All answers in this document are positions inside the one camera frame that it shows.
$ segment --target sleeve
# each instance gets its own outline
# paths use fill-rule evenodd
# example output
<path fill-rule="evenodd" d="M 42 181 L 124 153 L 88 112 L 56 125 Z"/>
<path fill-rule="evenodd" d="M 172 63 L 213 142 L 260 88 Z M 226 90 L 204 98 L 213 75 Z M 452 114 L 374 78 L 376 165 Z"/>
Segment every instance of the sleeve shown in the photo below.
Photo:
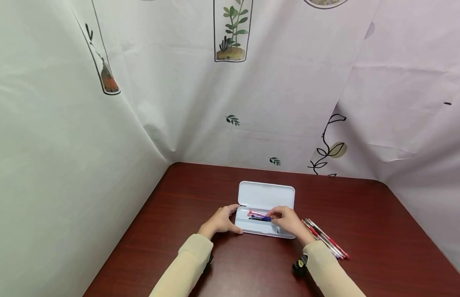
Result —
<path fill-rule="evenodd" d="M 365 297 L 322 241 L 302 250 L 307 255 L 306 267 L 325 297 Z"/>
<path fill-rule="evenodd" d="M 189 296 L 208 263 L 212 248 L 213 243 L 208 238 L 199 234 L 191 235 L 149 297 Z"/>

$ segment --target plant illustration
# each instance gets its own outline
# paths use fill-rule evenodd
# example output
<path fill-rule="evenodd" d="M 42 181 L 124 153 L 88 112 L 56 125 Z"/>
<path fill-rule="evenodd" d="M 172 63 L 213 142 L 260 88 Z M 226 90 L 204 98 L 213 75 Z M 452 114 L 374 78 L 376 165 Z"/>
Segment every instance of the plant illustration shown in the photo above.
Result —
<path fill-rule="evenodd" d="M 217 60 L 243 60 L 245 59 L 245 50 L 240 46 L 238 42 L 238 36 L 248 34 L 249 31 L 242 29 L 241 25 L 248 21 L 248 17 L 245 16 L 249 10 L 243 9 L 245 1 L 249 0 L 235 0 L 238 4 L 230 7 L 223 7 L 223 17 L 229 19 L 225 25 L 225 32 L 228 35 L 223 37 L 221 44 L 219 45 L 220 51 L 217 52 Z"/>
<path fill-rule="evenodd" d="M 101 74 L 99 77 L 101 78 L 101 82 L 105 90 L 105 94 L 106 92 L 110 92 L 110 93 L 119 92 L 120 90 L 119 90 L 118 84 L 114 80 L 114 77 L 111 73 L 110 66 L 108 65 L 108 63 L 106 63 L 106 61 L 101 56 L 101 54 L 98 53 L 98 50 L 96 50 L 96 47 L 93 44 L 93 30 L 90 31 L 88 24 L 84 24 L 84 25 L 86 28 L 86 32 L 88 33 L 88 38 L 90 39 L 90 46 L 93 48 L 94 52 L 98 55 L 98 57 L 101 59 L 101 62 L 102 62 L 102 70 L 101 70 Z"/>
<path fill-rule="evenodd" d="M 307 4 L 316 8 L 327 9 L 334 8 L 347 0 L 304 0 Z"/>
<path fill-rule="evenodd" d="M 277 157 L 272 157 L 269 159 L 270 163 L 273 163 L 276 166 L 281 166 L 281 161 Z"/>
<path fill-rule="evenodd" d="M 235 125 L 235 126 L 240 125 L 240 120 L 234 115 L 229 115 L 229 116 L 226 116 L 225 118 L 226 118 L 226 121 L 232 125 Z"/>
<path fill-rule="evenodd" d="M 234 43 L 235 41 L 231 40 L 230 38 L 227 38 L 226 36 L 223 38 L 222 40 L 222 43 L 220 44 L 220 50 L 222 52 L 225 52 L 230 46 L 232 43 Z"/>
<path fill-rule="evenodd" d="M 317 148 L 317 153 L 320 154 L 322 157 L 318 159 L 315 163 L 311 161 L 311 165 L 308 166 L 308 168 L 312 168 L 312 170 L 314 171 L 316 175 L 318 175 L 316 169 L 323 168 L 324 166 L 327 165 L 327 162 L 322 162 L 324 159 L 326 159 L 326 157 L 340 158 L 347 151 L 347 145 L 343 142 L 339 141 L 333 144 L 332 146 L 329 146 L 329 144 L 327 144 L 327 141 L 326 141 L 327 127 L 332 123 L 345 121 L 346 119 L 347 118 L 345 116 L 339 115 L 338 113 L 330 117 L 329 122 L 327 123 L 326 128 L 324 129 L 324 133 L 322 134 L 322 140 L 326 147 Z M 337 176 L 337 174 L 332 173 L 332 174 L 329 174 L 328 176 Z"/>

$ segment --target wrist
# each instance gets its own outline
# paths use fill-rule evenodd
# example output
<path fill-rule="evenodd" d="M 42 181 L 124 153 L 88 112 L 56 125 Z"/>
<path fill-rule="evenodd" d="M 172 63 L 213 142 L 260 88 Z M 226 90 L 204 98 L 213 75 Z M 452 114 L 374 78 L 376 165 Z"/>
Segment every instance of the wrist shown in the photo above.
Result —
<path fill-rule="evenodd" d="M 208 240 L 211 240 L 212 237 L 215 235 L 215 229 L 211 225 L 204 223 L 197 234 L 200 234 L 204 237 L 207 237 Z"/>
<path fill-rule="evenodd" d="M 314 236 L 312 235 L 312 233 L 306 228 L 302 229 L 300 232 L 298 232 L 298 234 L 295 234 L 295 236 L 303 247 L 310 243 L 314 243 L 314 241 L 317 241 L 316 238 L 314 238 Z"/>

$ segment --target curtain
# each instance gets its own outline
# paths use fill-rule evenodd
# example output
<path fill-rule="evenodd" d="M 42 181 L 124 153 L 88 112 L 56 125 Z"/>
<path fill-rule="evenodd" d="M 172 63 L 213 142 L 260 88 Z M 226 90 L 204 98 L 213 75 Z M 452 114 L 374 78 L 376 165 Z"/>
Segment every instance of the curtain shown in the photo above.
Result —
<path fill-rule="evenodd" d="M 76 25 L 0 2 L 0 296 L 82 296 L 168 166 Z"/>
<path fill-rule="evenodd" d="M 0 296 L 83 294 L 173 162 L 377 179 L 460 270 L 460 0 L 0 3 Z"/>
<path fill-rule="evenodd" d="M 382 0 L 334 115 L 317 173 L 384 182 L 460 271 L 460 0 Z"/>

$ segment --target wooden table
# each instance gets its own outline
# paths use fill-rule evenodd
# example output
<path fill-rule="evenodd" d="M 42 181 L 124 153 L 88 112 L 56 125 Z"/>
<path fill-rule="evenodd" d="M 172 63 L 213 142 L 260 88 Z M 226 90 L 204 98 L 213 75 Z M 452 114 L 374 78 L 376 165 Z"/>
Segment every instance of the wooden table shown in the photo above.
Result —
<path fill-rule="evenodd" d="M 460 296 L 458 272 L 380 182 L 186 163 L 170 166 L 85 296 L 147 297 L 186 238 L 237 202 L 241 181 L 293 186 L 298 215 L 350 254 L 340 265 L 368 297 Z M 322 296 L 310 277 L 292 275 L 298 241 L 251 234 L 213 241 L 212 268 L 191 296 Z"/>

